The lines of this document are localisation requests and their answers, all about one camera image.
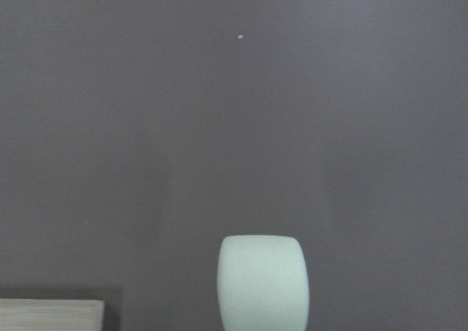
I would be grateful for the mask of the white steamed bun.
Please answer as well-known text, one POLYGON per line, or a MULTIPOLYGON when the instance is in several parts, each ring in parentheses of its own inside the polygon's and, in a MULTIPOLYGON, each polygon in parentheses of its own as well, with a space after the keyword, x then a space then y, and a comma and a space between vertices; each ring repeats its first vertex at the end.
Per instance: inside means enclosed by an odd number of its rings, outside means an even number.
POLYGON ((306 329, 309 279, 302 248, 293 237, 225 237, 216 289, 224 330, 306 329))

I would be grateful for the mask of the wooden cutting board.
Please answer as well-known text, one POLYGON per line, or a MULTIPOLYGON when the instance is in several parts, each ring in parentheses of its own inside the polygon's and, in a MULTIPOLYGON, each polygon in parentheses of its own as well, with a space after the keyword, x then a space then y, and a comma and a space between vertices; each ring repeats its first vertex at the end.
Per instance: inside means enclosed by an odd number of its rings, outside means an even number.
POLYGON ((2 330, 101 330, 99 300, 2 299, 2 330))

